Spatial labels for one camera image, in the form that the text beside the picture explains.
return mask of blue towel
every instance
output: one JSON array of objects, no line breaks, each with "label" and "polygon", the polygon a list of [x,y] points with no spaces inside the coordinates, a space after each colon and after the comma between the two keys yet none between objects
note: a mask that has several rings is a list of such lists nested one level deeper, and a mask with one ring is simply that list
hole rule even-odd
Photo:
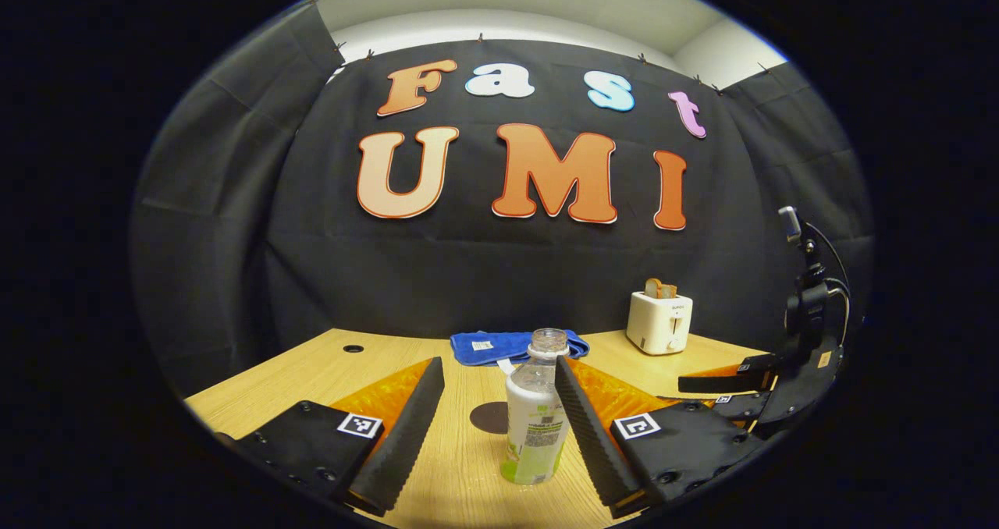
[{"label": "blue towel", "polygon": [[[574,331],[565,330],[568,345],[568,357],[579,358],[589,353],[589,344],[575,335]],[[511,363],[524,363],[528,355],[528,345],[531,345],[530,332],[472,332],[454,334],[450,337],[450,349],[454,351],[454,359],[461,365],[492,365],[504,357]]]}]

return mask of screw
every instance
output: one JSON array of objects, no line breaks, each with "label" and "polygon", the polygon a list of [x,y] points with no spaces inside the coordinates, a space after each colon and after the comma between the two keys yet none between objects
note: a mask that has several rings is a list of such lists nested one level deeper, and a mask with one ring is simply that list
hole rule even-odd
[{"label": "screw", "polygon": [[329,472],[324,467],[318,467],[315,469],[315,474],[317,474],[322,480],[328,480],[329,482],[336,480],[336,475],[332,474],[332,472]]}]

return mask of wooden table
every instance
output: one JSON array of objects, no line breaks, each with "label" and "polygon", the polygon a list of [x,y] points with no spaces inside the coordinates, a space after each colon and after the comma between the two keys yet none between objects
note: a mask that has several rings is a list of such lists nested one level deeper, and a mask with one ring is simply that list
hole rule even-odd
[{"label": "wooden table", "polygon": [[[649,356],[624,331],[582,335],[589,355],[582,361],[663,396],[679,394],[677,376],[737,363],[763,352],[691,334],[685,351]],[[343,347],[361,345],[347,353]],[[500,476],[506,436],[472,426],[472,409],[506,400],[497,367],[465,367],[454,360],[449,340],[403,338],[329,330],[260,365],[239,373],[186,402],[211,430],[236,439],[300,400],[324,404],[346,396],[415,362],[443,359],[445,389],[434,422],[396,508],[383,523],[410,528],[572,527],[603,528],[613,521],[600,504],[574,434],[565,440],[552,480],[518,486]],[[688,398],[715,395],[685,393]]]}]

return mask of plastic bottle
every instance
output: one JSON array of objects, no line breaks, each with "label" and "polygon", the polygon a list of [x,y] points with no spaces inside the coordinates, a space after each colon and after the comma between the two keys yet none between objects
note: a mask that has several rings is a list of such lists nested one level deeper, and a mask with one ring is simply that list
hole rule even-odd
[{"label": "plastic bottle", "polygon": [[499,472],[515,484],[552,478],[568,434],[568,419],[556,391],[556,358],[568,355],[565,332],[535,330],[531,359],[507,377],[507,460]]}]

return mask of white wall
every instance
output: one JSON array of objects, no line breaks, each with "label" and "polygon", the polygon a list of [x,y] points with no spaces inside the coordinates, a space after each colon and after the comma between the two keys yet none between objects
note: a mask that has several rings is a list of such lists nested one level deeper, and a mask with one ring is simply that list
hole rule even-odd
[{"label": "white wall", "polygon": [[347,62],[363,59],[368,49],[375,55],[428,43],[478,39],[531,39],[593,47],[628,57],[645,59],[656,66],[683,73],[665,53],[588,25],[510,10],[436,10],[392,16],[332,32],[334,41],[346,42],[340,49]]},{"label": "white wall", "polygon": [[721,20],[686,43],[674,54],[674,60],[682,67],[681,73],[700,75],[702,82],[718,88],[760,73],[763,68],[756,63],[770,68],[787,61],[772,46],[731,18]]},{"label": "white wall", "polygon": [[674,56],[656,51],[609,31],[540,14],[510,10],[435,10],[372,20],[332,32],[347,62],[363,59],[368,49],[375,55],[407,47],[469,41],[482,32],[484,39],[553,41],[602,49],[628,57],[645,53],[645,59],[718,88],[759,73],[757,63],[770,68],[786,62],[781,53],[729,18],[703,31]]}]

